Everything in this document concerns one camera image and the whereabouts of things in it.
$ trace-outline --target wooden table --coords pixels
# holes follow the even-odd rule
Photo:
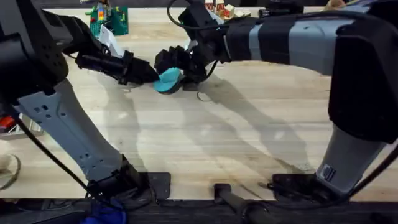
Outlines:
[[[89,21],[86,9],[52,11]],[[118,37],[120,45],[152,64],[160,50],[187,40],[165,9],[130,9],[129,28],[129,35]],[[226,182],[242,197],[273,199],[257,183],[275,173],[314,173],[331,135],[330,77],[303,68],[266,62],[219,65],[201,88],[200,96],[211,102],[202,102],[195,92],[161,95],[152,85],[120,86],[68,62],[68,79],[98,129],[136,169],[170,172],[171,198],[210,199],[213,184]],[[48,134],[40,140],[84,179]],[[28,139],[0,141],[3,153],[19,156],[22,170],[11,188],[0,191],[1,198],[84,196]],[[398,201],[397,168],[394,164],[355,199]]]

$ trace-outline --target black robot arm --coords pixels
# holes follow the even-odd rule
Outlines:
[[[385,143],[398,137],[398,32],[392,10],[396,8],[396,1],[383,1],[341,11],[222,23],[201,3],[193,2],[180,15],[181,23],[174,23],[186,30],[196,46],[163,50],[155,67],[159,73],[181,68],[186,79],[195,83],[206,80],[205,67],[213,61],[260,60],[331,76],[328,112],[334,132],[328,150],[315,181],[301,180],[312,187],[291,191],[329,201],[349,194]],[[280,182],[270,185],[273,190],[292,187],[285,186],[289,181],[284,182],[281,175],[277,179]]]

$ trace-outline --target red object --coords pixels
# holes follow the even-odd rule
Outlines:
[[[206,7],[208,10],[210,10],[210,11],[212,11],[212,10],[214,9],[213,3],[205,3],[205,7]]]
[[[15,121],[11,116],[6,116],[3,119],[0,119],[0,128],[1,129],[9,129],[15,125]]]
[[[221,11],[225,9],[225,5],[224,4],[217,4],[217,11]]]
[[[230,18],[231,17],[231,12],[229,12],[228,10],[224,10],[224,17]]]

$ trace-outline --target green toy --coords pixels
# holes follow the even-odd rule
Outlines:
[[[101,25],[104,24],[114,35],[129,33],[129,13],[127,7],[110,7],[109,4],[98,3],[90,15],[90,31],[95,38],[100,37]]]

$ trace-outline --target blue cloth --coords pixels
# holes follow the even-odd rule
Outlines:
[[[159,75],[159,80],[154,83],[155,90],[164,93],[171,90],[179,81],[180,69],[169,68]]]
[[[111,200],[112,205],[123,208],[116,200]],[[126,224],[126,212],[109,208],[99,202],[93,202],[91,215],[80,224]]]

